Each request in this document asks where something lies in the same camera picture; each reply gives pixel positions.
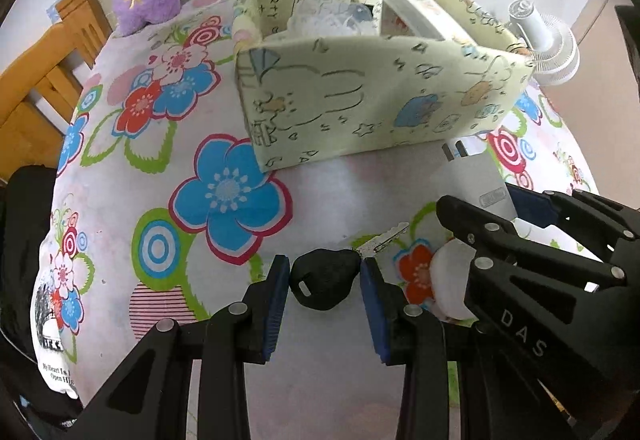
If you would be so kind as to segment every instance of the silver bolt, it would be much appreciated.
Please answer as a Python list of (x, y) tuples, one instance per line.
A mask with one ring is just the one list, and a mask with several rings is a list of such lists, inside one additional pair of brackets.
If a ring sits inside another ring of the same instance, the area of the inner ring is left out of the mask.
[(494, 266), (494, 262), (490, 258), (476, 258), (474, 265), (480, 270), (489, 270)]
[(407, 305), (404, 307), (404, 313), (409, 317), (418, 317), (418, 315), (422, 314), (422, 308), (418, 305)]
[(626, 277), (625, 271), (618, 266), (611, 267), (611, 275), (616, 279), (625, 279)]
[(156, 329), (159, 332), (168, 332), (174, 329), (174, 323), (175, 321), (173, 319), (165, 317), (164, 319), (161, 319), (156, 323)]
[(249, 307), (242, 302), (231, 303), (231, 305), (229, 305), (229, 313), (232, 315), (242, 315), (248, 308)]

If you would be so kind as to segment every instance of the tablecloth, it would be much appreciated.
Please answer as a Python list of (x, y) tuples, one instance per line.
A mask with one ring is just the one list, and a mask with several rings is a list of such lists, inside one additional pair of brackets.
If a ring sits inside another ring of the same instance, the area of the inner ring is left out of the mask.
[[(293, 262), (399, 222), (410, 228), (379, 254), (383, 275), (438, 312), (429, 267), (450, 234), (429, 177), (446, 161), (442, 143), (261, 173), (234, 84), (232, 19), (230, 0), (192, 0), (171, 22), (112, 36), (84, 85), (32, 316), (34, 340), (55, 349), (42, 330), (49, 311), (65, 351), (66, 371), (43, 370), (47, 383), (71, 383), (84, 403), (159, 319), (206, 319), (264, 279), (274, 255)], [(500, 128), (464, 142), (490, 153), (507, 182), (596, 192), (572, 134), (533, 82)], [(586, 254), (559, 231), (518, 228)], [(196, 367), (191, 409), (197, 375)], [(271, 362), (246, 367), (253, 438), (391, 439), (402, 379), (402, 367), (382, 365), (373, 350), (358, 284), (329, 312), (289, 295)], [(190, 438), (195, 421), (190, 414)]]

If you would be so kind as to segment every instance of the key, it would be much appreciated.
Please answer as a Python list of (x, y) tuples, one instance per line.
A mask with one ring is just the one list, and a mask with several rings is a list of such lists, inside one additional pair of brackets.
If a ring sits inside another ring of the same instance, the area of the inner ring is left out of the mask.
[(356, 248), (327, 250), (318, 248), (293, 263), (289, 287), (302, 306), (326, 311), (343, 301), (365, 258), (373, 258), (409, 228), (402, 223)]

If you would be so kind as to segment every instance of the wooden slat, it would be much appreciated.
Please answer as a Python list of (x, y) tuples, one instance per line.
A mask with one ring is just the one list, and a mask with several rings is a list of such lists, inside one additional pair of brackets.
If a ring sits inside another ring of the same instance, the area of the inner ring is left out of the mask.
[(62, 135), (30, 103), (16, 106), (0, 127), (0, 178), (8, 181), (24, 165), (56, 168)]
[(29, 91), (73, 50), (65, 27), (62, 23), (56, 23), (35, 45), (9, 65), (0, 75), (0, 126)]
[(65, 98), (53, 87), (47, 78), (43, 78), (43, 80), (36, 84), (35, 89), (62, 118), (67, 122), (71, 122), (76, 104), (72, 106), (66, 102)]
[(56, 5), (78, 52), (93, 68), (95, 59), (111, 35), (111, 25), (98, 0), (61, 0)]
[(55, 66), (47, 74), (47, 79), (51, 81), (52, 86), (59, 91), (62, 98), (70, 106), (76, 106), (80, 98), (80, 92), (82, 92), (82, 86), (70, 72), (60, 66)]

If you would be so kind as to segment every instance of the storage box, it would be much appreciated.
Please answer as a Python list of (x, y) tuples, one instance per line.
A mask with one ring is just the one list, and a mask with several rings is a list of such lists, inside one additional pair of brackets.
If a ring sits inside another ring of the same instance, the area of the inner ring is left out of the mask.
[(286, 30), (299, 1), (234, 0), (236, 79), (263, 171), (494, 130), (533, 71), (524, 45), (471, 0), (435, 1), (477, 45), (414, 36), (263, 41)]

